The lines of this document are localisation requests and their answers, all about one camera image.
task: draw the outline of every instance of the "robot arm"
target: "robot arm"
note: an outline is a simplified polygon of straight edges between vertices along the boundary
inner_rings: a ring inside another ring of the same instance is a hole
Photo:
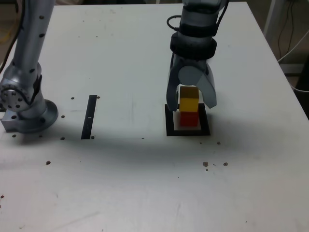
[[[184,0],[179,28],[172,35],[170,48],[173,51],[167,89],[167,105],[170,111],[178,107],[178,85],[193,85],[199,88],[204,103],[212,108],[217,104],[211,69],[207,59],[214,56],[219,24],[229,0]],[[218,22],[219,11],[225,8]]]
[[[6,131],[41,131],[57,119],[56,105],[43,98],[38,63],[54,4],[55,0],[23,1],[14,58],[0,82],[0,102],[7,109],[2,119]]]
[[[177,31],[170,44],[173,56],[167,104],[171,111],[177,110],[179,84],[197,86],[202,92],[204,103],[209,108],[216,105],[213,76],[206,60],[215,53],[217,43],[212,37],[217,33],[228,1],[183,0],[180,27],[170,26]],[[41,131],[57,119],[56,105],[43,98],[42,69],[38,63],[54,4],[55,0],[23,0],[14,58],[0,82],[0,103],[7,109],[1,122],[6,131]],[[223,7],[224,12],[217,23],[219,11]]]

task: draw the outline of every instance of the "table surface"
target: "table surface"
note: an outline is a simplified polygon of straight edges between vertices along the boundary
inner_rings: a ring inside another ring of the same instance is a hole
[[[166,19],[181,11],[55,7],[40,64],[59,118],[15,138],[0,127],[1,231],[309,230],[308,120],[246,3],[215,37],[211,136],[166,137]],[[81,140],[89,95],[95,139]]]

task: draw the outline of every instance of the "cable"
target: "cable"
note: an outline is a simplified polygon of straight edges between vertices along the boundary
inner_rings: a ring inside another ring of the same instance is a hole
[[[287,9],[287,11],[286,11],[286,19],[285,19],[284,25],[283,25],[283,27],[282,27],[282,30],[281,30],[281,32],[280,32],[280,34],[279,34],[279,38],[278,38],[278,49],[279,49],[279,54],[280,54],[279,57],[282,56],[282,54],[281,54],[281,49],[280,49],[280,38],[281,38],[281,35],[282,35],[282,33],[283,33],[284,29],[285,29],[286,23],[287,23],[288,20],[289,20],[289,9],[290,9],[291,5],[292,5],[292,2],[290,2],[289,6],[288,6],[288,9]]]
[[[217,24],[216,24],[216,30],[215,30],[214,36],[215,36],[216,33],[217,33],[217,30],[218,30],[219,25],[220,25],[220,23],[221,23],[221,20],[222,20],[222,18],[223,18],[223,16],[224,16],[225,12],[226,12],[226,10],[227,10],[227,6],[228,6],[228,3],[229,3],[229,2],[230,2],[230,0],[227,0],[227,1],[226,1],[225,7],[224,7],[224,9],[223,9],[223,12],[222,12],[222,14],[220,15],[219,20],[218,20],[218,22],[217,22]],[[169,17],[169,18],[167,19],[166,24],[169,26],[169,28],[171,28],[171,29],[173,29],[173,30],[175,30],[175,31],[179,31],[179,28],[173,27],[171,24],[169,24],[169,21],[170,21],[171,19],[173,19],[173,18],[181,18],[181,17],[182,17],[181,15],[174,15],[174,16],[171,16],[171,17]]]
[[[281,57],[279,60],[278,60],[278,63],[283,60],[287,55],[289,55],[291,52],[293,52],[293,50],[300,44],[300,42],[303,41],[303,39],[308,35],[309,33],[309,30],[306,32],[306,34],[303,36],[303,38],[300,39],[300,41],[287,53],[285,54],[283,57]]]
[[[291,36],[290,36],[290,42],[289,42],[289,46],[288,46],[288,50],[286,51],[286,54],[289,52],[290,47],[291,47],[291,42],[292,42],[292,38],[293,38],[293,33],[294,33],[294,18],[293,18],[293,6],[294,6],[295,0],[293,0],[293,3],[291,5],[290,8],[290,12],[291,12],[291,18],[292,18],[292,32],[291,32]]]
[[[20,30],[21,30],[21,28],[22,28],[22,26],[23,26],[24,17],[25,17],[25,8],[26,8],[26,6],[25,6],[25,0],[23,0],[20,23],[19,23],[17,32],[16,32],[16,34],[15,34],[15,36],[14,36],[14,38],[13,38],[13,40],[12,40],[10,46],[9,46],[9,49],[8,49],[7,53],[5,54],[5,57],[4,57],[2,66],[1,66],[1,68],[0,68],[0,74],[1,74],[1,72],[3,71],[3,69],[4,69],[4,66],[5,66],[5,64],[6,64],[7,60],[8,60],[8,58],[9,58],[11,49],[12,49],[12,47],[14,46],[14,43],[16,42],[17,37],[18,37],[18,35],[19,35],[19,32],[20,32]]]
[[[291,84],[290,84],[290,86],[292,87],[293,90],[296,90],[296,91],[298,91],[298,92],[309,93],[309,90],[300,90],[300,89],[295,88],[295,87],[292,86]]]
[[[227,6],[228,6],[228,3],[229,3],[229,2],[230,2],[230,0],[227,0],[227,1],[226,1],[226,4],[225,4],[224,9],[223,9],[223,11],[222,11],[222,14],[220,15],[220,18],[219,18],[219,20],[218,20],[218,22],[217,22],[216,34],[217,34],[217,31],[218,31],[219,25],[220,25],[220,23],[221,23],[221,20],[222,20],[222,18],[223,18],[223,16],[224,16],[225,12],[226,12],[226,10],[227,10]]]
[[[167,23],[167,25],[169,26],[169,28],[172,28],[173,30],[178,31],[179,28],[173,27],[171,24],[169,24],[169,21],[170,21],[171,19],[173,19],[173,18],[181,18],[181,17],[182,17],[181,15],[174,15],[174,16],[169,17],[169,18],[167,19],[167,21],[166,21],[166,23]]]

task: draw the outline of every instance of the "black cable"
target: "black cable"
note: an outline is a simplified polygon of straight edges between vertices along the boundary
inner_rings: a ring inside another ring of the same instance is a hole
[[[220,15],[220,18],[219,18],[219,20],[218,20],[218,22],[217,22],[217,30],[218,30],[219,25],[220,25],[220,23],[221,23],[221,20],[222,20],[222,18],[223,18],[223,16],[224,16],[225,12],[226,12],[226,10],[227,10],[227,6],[228,6],[228,3],[229,3],[229,2],[230,2],[230,0],[227,0],[227,1],[226,1],[225,7],[224,7],[224,9],[223,9],[223,12],[222,12],[222,14]]]
[[[26,0],[23,0],[21,18],[20,18],[20,22],[19,22],[19,25],[18,25],[17,32],[16,32],[16,34],[15,34],[15,36],[14,36],[14,38],[13,38],[13,40],[12,40],[10,46],[9,46],[8,51],[7,51],[6,54],[5,54],[5,57],[4,57],[2,66],[1,66],[1,68],[0,68],[0,74],[1,74],[1,72],[3,71],[6,62],[8,61],[8,58],[9,58],[11,49],[12,49],[12,47],[14,46],[14,43],[16,42],[17,37],[18,37],[18,35],[19,35],[19,32],[20,32],[20,30],[21,30],[21,28],[22,28],[22,26],[23,26],[24,17],[25,17],[25,8],[26,8],[26,6],[25,6],[26,3],[25,3],[25,1],[26,1]]]
[[[217,30],[218,30],[219,25],[220,25],[220,23],[221,23],[221,20],[222,20],[222,18],[223,18],[223,16],[224,16],[225,12],[226,12],[226,10],[227,10],[227,6],[228,6],[228,3],[229,3],[229,2],[230,2],[230,0],[227,0],[227,1],[226,1],[225,7],[224,7],[224,9],[223,9],[223,12],[222,12],[222,14],[220,15],[220,18],[219,18],[219,20],[218,20],[218,22],[217,22],[217,25],[216,25],[216,33],[217,33]],[[181,17],[182,17],[181,15],[174,15],[174,16],[171,16],[171,17],[169,17],[169,18],[167,19],[166,24],[169,26],[169,28],[171,28],[171,29],[173,29],[173,30],[175,30],[175,31],[179,31],[179,28],[173,27],[171,24],[169,24],[169,21],[170,21],[171,19],[173,19],[173,18],[181,18]]]
[[[170,21],[171,19],[173,19],[173,18],[181,18],[181,17],[182,17],[181,15],[173,15],[173,16],[171,16],[171,17],[169,17],[169,18],[167,19],[166,23],[167,23],[167,25],[168,25],[170,28],[172,28],[172,29],[175,30],[175,31],[178,31],[179,28],[173,27],[171,24],[169,24],[169,21]]]
[[[282,57],[282,53],[281,53],[281,49],[280,49],[280,38],[281,38],[281,35],[282,35],[282,33],[285,29],[286,23],[288,22],[288,19],[289,19],[289,9],[290,9],[291,5],[292,5],[292,2],[290,2],[288,9],[286,11],[286,19],[285,19],[284,25],[282,27],[282,30],[281,30],[281,32],[279,34],[279,38],[278,38],[278,49],[279,49],[280,58]]]
[[[294,6],[294,3],[295,3],[295,0],[293,0],[292,6],[290,8],[291,18],[292,18],[292,32],[291,32],[290,42],[289,42],[289,46],[288,46],[288,50],[286,51],[286,54],[288,54],[288,52],[290,51],[291,42],[292,42],[293,33],[294,33],[294,18],[293,18],[293,6]]]

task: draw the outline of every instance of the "yellow block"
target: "yellow block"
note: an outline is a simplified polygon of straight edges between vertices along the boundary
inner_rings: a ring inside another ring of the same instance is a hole
[[[180,112],[198,111],[198,88],[191,86],[180,87]]]

